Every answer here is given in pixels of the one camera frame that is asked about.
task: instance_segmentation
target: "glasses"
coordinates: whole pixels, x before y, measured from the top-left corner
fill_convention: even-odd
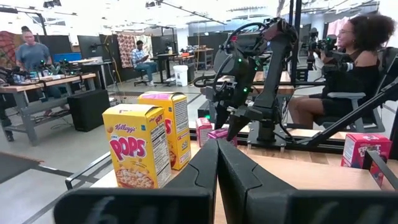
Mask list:
[[[338,33],[339,33],[339,34],[348,34],[348,33],[352,33],[352,31],[340,30]]]

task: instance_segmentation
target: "cereal bowl image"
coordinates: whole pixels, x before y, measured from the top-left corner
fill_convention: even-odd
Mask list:
[[[177,156],[173,152],[169,152],[170,154],[170,165],[173,167],[177,161]]]
[[[141,188],[154,189],[155,182],[144,172],[132,169],[119,169],[116,171],[116,178],[121,187],[124,188]]]

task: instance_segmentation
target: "computer monitor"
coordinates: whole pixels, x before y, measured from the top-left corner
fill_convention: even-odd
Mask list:
[[[101,39],[99,36],[78,35],[80,53],[82,58],[102,57],[103,60],[110,60],[109,53],[103,46],[100,46]]]

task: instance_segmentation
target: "man sitting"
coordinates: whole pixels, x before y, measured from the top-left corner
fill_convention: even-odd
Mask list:
[[[155,62],[145,62],[149,55],[145,56],[144,51],[142,50],[144,43],[141,40],[137,41],[137,48],[132,50],[131,52],[131,60],[132,65],[134,66],[135,71],[140,72],[141,70],[145,70],[148,76],[148,81],[150,86],[155,86],[152,72],[156,71],[156,63]]]

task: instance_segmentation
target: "metal table frame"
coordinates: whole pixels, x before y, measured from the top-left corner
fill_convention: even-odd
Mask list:
[[[88,80],[88,86],[90,90],[95,90],[95,85],[94,85],[94,79],[95,77],[92,78],[87,78]],[[72,88],[71,88],[71,83],[74,81],[70,82],[65,82],[66,88],[67,88],[67,93],[68,96],[72,95]],[[31,118],[31,115],[43,112],[52,108],[56,108],[58,106],[62,106],[68,103],[67,97],[62,97],[60,99],[56,100],[51,100],[47,102],[43,102],[37,105],[30,105],[27,101],[25,91],[18,91],[15,93],[12,93],[15,102],[16,102],[16,110],[19,112],[22,118],[22,124],[20,125],[10,125],[3,127],[3,131],[14,131],[14,132],[20,132],[20,133],[26,133],[29,141],[32,146],[37,146],[39,144],[39,139],[37,138],[36,132],[35,132],[35,127],[39,126],[44,123],[48,123],[50,121],[53,121],[55,119],[59,119],[63,116],[66,116],[69,114],[69,111],[66,111],[64,113],[60,113],[57,116],[49,116],[48,118],[44,118],[39,122],[36,122],[34,119]]]

